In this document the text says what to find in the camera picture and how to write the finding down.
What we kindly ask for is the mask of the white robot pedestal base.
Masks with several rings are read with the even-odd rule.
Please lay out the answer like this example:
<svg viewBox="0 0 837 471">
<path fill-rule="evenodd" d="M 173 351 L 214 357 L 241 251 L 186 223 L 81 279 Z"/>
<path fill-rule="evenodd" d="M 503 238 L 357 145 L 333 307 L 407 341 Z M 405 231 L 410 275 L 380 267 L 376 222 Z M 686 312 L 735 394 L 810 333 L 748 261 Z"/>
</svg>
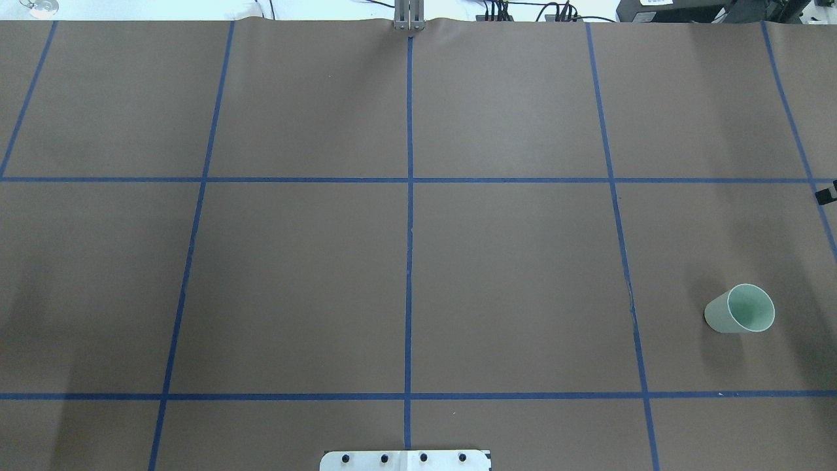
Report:
<svg viewBox="0 0 837 471">
<path fill-rule="evenodd" d="M 478 449 L 333 451 L 320 470 L 491 470 L 489 451 Z"/>
</svg>

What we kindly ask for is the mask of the black box with label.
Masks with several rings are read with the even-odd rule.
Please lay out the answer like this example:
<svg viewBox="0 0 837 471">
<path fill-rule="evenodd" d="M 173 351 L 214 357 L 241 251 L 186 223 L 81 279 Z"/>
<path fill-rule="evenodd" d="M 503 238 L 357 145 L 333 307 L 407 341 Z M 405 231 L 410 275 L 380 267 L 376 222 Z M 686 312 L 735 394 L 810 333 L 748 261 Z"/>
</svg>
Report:
<svg viewBox="0 0 837 471">
<path fill-rule="evenodd" d="M 729 1 L 619 1 L 621 23 L 711 23 Z"/>
</svg>

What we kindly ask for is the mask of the aluminium frame post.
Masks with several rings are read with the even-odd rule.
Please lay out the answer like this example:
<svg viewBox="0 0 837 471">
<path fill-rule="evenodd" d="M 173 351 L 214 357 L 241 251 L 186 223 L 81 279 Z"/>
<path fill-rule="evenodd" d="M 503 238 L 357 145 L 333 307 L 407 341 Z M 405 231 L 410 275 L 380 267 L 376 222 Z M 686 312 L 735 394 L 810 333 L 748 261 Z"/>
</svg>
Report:
<svg viewBox="0 0 837 471">
<path fill-rule="evenodd" d="M 426 26 L 424 0 L 395 0 L 394 29 L 397 31 L 421 31 Z"/>
</svg>

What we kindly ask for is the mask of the green plastic cup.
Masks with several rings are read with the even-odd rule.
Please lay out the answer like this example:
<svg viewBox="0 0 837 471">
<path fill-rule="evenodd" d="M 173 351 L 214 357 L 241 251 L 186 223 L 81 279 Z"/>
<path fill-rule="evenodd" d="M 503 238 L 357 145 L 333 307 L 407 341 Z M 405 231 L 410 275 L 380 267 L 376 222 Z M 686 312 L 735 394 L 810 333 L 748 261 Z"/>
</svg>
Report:
<svg viewBox="0 0 837 471">
<path fill-rule="evenodd" d="M 776 307 L 761 287 L 738 284 L 708 302 L 704 308 L 706 324 L 722 334 L 762 333 L 772 327 Z"/>
</svg>

